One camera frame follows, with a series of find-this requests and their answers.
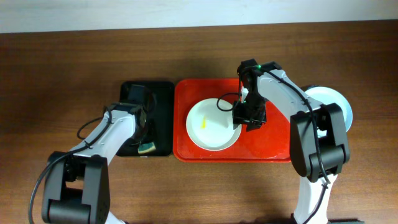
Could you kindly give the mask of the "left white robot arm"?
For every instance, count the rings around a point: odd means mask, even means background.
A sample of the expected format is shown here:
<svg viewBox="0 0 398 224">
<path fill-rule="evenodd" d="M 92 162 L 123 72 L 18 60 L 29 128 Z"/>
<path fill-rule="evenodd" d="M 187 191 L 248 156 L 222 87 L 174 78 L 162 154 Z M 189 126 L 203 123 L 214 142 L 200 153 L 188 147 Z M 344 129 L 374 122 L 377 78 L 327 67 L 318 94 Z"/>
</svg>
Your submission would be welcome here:
<svg viewBox="0 0 398 224">
<path fill-rule="evenodd" d="M 110 211 L 108 166 L 123 144 L 147 132 L 155 103 L 113 103 L 99 125 L 68 152 L 53 152 L 37 182 L 44 182 L 45 223 L 121 223 Z"/>
</svg>

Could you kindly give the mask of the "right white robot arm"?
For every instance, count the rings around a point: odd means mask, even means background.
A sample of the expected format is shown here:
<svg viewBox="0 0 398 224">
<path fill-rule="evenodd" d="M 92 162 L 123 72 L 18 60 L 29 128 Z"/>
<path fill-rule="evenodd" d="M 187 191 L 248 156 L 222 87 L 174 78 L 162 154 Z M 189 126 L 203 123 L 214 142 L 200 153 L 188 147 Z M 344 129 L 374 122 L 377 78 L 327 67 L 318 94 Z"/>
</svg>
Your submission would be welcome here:
<svg viewBox="0 0 398 224">
<path fill-rule="evenodd" d="M 308 96 L 276 62 L 246 60 L 237 74 L 239 98 L 232 108 L 234 125 L 245 125 L 247 131 L 259 129 L 267 121 L 267 102 L 284 115 L 290 125 L 290 160 L 300 176 L 292 219 L 294 223 L 328 223 L 331 188 L 350 157 L 341 107 Z"/>
</svg>

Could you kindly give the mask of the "green yellow sponge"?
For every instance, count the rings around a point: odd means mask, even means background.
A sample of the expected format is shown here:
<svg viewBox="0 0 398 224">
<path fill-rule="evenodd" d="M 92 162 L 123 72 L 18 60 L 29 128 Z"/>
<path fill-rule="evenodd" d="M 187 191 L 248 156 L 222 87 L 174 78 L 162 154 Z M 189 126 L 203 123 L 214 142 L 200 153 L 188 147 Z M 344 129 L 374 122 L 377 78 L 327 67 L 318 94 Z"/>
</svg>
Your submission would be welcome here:
<svg viewBox="0 0 398 224">
<path fill-rule="evenodd" d="M 138 154 L 147 154 L 147 153 L 150 153 L 155 150 L 156 150 L 156 146 L 155 146 L 154 142 L 140 144 L 139 147 L 137 148 Z"/>
</svg>

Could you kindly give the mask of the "light blue plate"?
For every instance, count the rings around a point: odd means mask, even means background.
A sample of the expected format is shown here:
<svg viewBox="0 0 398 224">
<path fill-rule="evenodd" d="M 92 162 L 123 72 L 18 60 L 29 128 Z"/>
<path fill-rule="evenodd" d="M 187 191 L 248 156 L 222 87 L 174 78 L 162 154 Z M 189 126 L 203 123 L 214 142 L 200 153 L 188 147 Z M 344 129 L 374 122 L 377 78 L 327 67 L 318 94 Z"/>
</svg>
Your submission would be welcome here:
<svg viewBox="0 0 398 224">
<path fill-rule="evenodd" d="M 353 123 L 353 110 L 348 100 L 341 93 L 325 86 L 311 86 L 304 92 L 325 105 L 336 103 L 342 109 L 346 132 L 349 131 Z"/>
</svg>

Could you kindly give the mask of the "white plate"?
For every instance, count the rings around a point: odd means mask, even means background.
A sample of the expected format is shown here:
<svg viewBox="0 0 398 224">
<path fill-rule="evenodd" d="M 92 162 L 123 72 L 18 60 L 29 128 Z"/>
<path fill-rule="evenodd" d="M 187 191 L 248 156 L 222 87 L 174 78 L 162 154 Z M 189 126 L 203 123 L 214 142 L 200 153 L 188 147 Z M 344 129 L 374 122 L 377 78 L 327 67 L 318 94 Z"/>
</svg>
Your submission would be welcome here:
<svg viewBox="0 0 398 224">
<path fill-rule="evenodd" d="M 240 137 L 242 126 L 234 127 L 232 104 L 208 98 L 195 104 L 187 114 L 186 130 L 189 138 L 206 151 L 222 151 Z"/>
</svg>

